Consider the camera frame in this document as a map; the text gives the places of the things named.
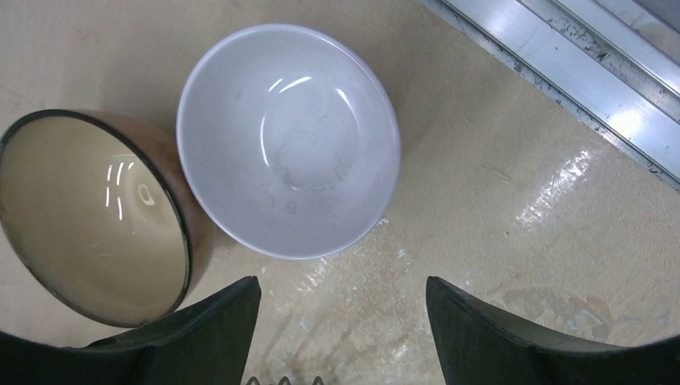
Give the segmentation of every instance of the water spill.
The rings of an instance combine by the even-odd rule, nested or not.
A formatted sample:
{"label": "water spill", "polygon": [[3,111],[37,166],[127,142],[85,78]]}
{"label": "water spill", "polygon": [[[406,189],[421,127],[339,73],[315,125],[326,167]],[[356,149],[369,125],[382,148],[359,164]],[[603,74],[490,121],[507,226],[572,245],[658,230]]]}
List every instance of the water spill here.
{"label": "water spill", "polygon": [[595,296],[579,298],[537,287],[508,290],[501,301],[509,311],[542,326],[593,341],[606,341],[614,324],[607,303]]}

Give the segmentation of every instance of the metal track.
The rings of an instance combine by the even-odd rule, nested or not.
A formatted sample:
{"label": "metal track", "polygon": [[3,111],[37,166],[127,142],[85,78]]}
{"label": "metal track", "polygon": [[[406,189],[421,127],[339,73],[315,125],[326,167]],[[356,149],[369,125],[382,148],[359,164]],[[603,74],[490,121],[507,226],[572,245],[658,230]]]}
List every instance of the metal track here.
{"label": "metal track", "polygon": [[[680,124],[671,118],[680,116],[680,103],[673,79],[660,79],[659,71],[652,73],[640,64],[660,68],[654,67],[650,58],[634,59],[621,53],[557,0],[421,1],[612,144],[674,188],[680,188]],[[546,10],[560,10],[559,19],[546,14]],[[637,72],[621,75],[610,71],[619,68],[607,68],[608,61],[602,60],[601,51],[589,52],[589,39],[610,48],[609,52],[619,52],[619,63],[632,63],[629,67]],[[628,78],[635,80],[630,82],[633,85],[625,81]],[[650,90],[663,97],[652,98],[650,94],[654,92]]]}

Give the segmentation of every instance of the table surface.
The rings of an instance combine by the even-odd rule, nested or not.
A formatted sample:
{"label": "table surface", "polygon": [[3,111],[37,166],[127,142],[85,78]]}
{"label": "table surface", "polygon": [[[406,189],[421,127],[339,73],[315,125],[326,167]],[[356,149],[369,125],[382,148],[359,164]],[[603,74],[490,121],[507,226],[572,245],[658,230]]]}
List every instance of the table surface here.
{"label": "table surface", "polygon": [[[443,383],[429,275],[583,338],[680,332],[678,194],[416,0],[6,0],[0,127],[78,107],[172,130],[196,61],[262,22],[322,30],[368,62],[397,111],[403,166],[385,218],[334,256],[283,261],[219,237],[186,304],[260,278],[246,378]],[[48,294],[4,237],[0,265],[0,329],[59,346],[119,332]]]}

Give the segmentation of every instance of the ceramic bowl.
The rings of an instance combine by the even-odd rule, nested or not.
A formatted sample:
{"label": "ceramic bowl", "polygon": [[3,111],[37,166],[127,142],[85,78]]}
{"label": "ceramic bowl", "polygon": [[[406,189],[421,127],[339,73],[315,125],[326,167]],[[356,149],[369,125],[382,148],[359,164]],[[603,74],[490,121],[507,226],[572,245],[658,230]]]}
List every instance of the ceramic bowl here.
{"label": "ceramic bowl", "polygon": [[381,219],[399,174],[399,129],[378,78],[301,26],[251,27],[205,54],[182,92],[177,142],[208,215],[274,257],[353,244]]}
{"label": "ceramic bowl", "polygon": [[24,116],[0,141],[0,221],[57,298],[113,326],[178,307],[212,250],[214,224],[166,132],[100,111]]}

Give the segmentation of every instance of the tan bowl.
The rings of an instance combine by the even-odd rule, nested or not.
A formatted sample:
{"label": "tan bowl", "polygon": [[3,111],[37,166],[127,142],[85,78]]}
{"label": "tan bowl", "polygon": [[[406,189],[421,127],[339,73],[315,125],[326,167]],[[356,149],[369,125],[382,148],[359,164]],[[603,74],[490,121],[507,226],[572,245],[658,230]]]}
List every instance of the tan bowl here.
{"label": "tan bowl", "polygon": [[205,271],[214,237],[172,136],[100,111],[37,111],[8,129],[0,221],[55,297],[121,327],[174,311]]}

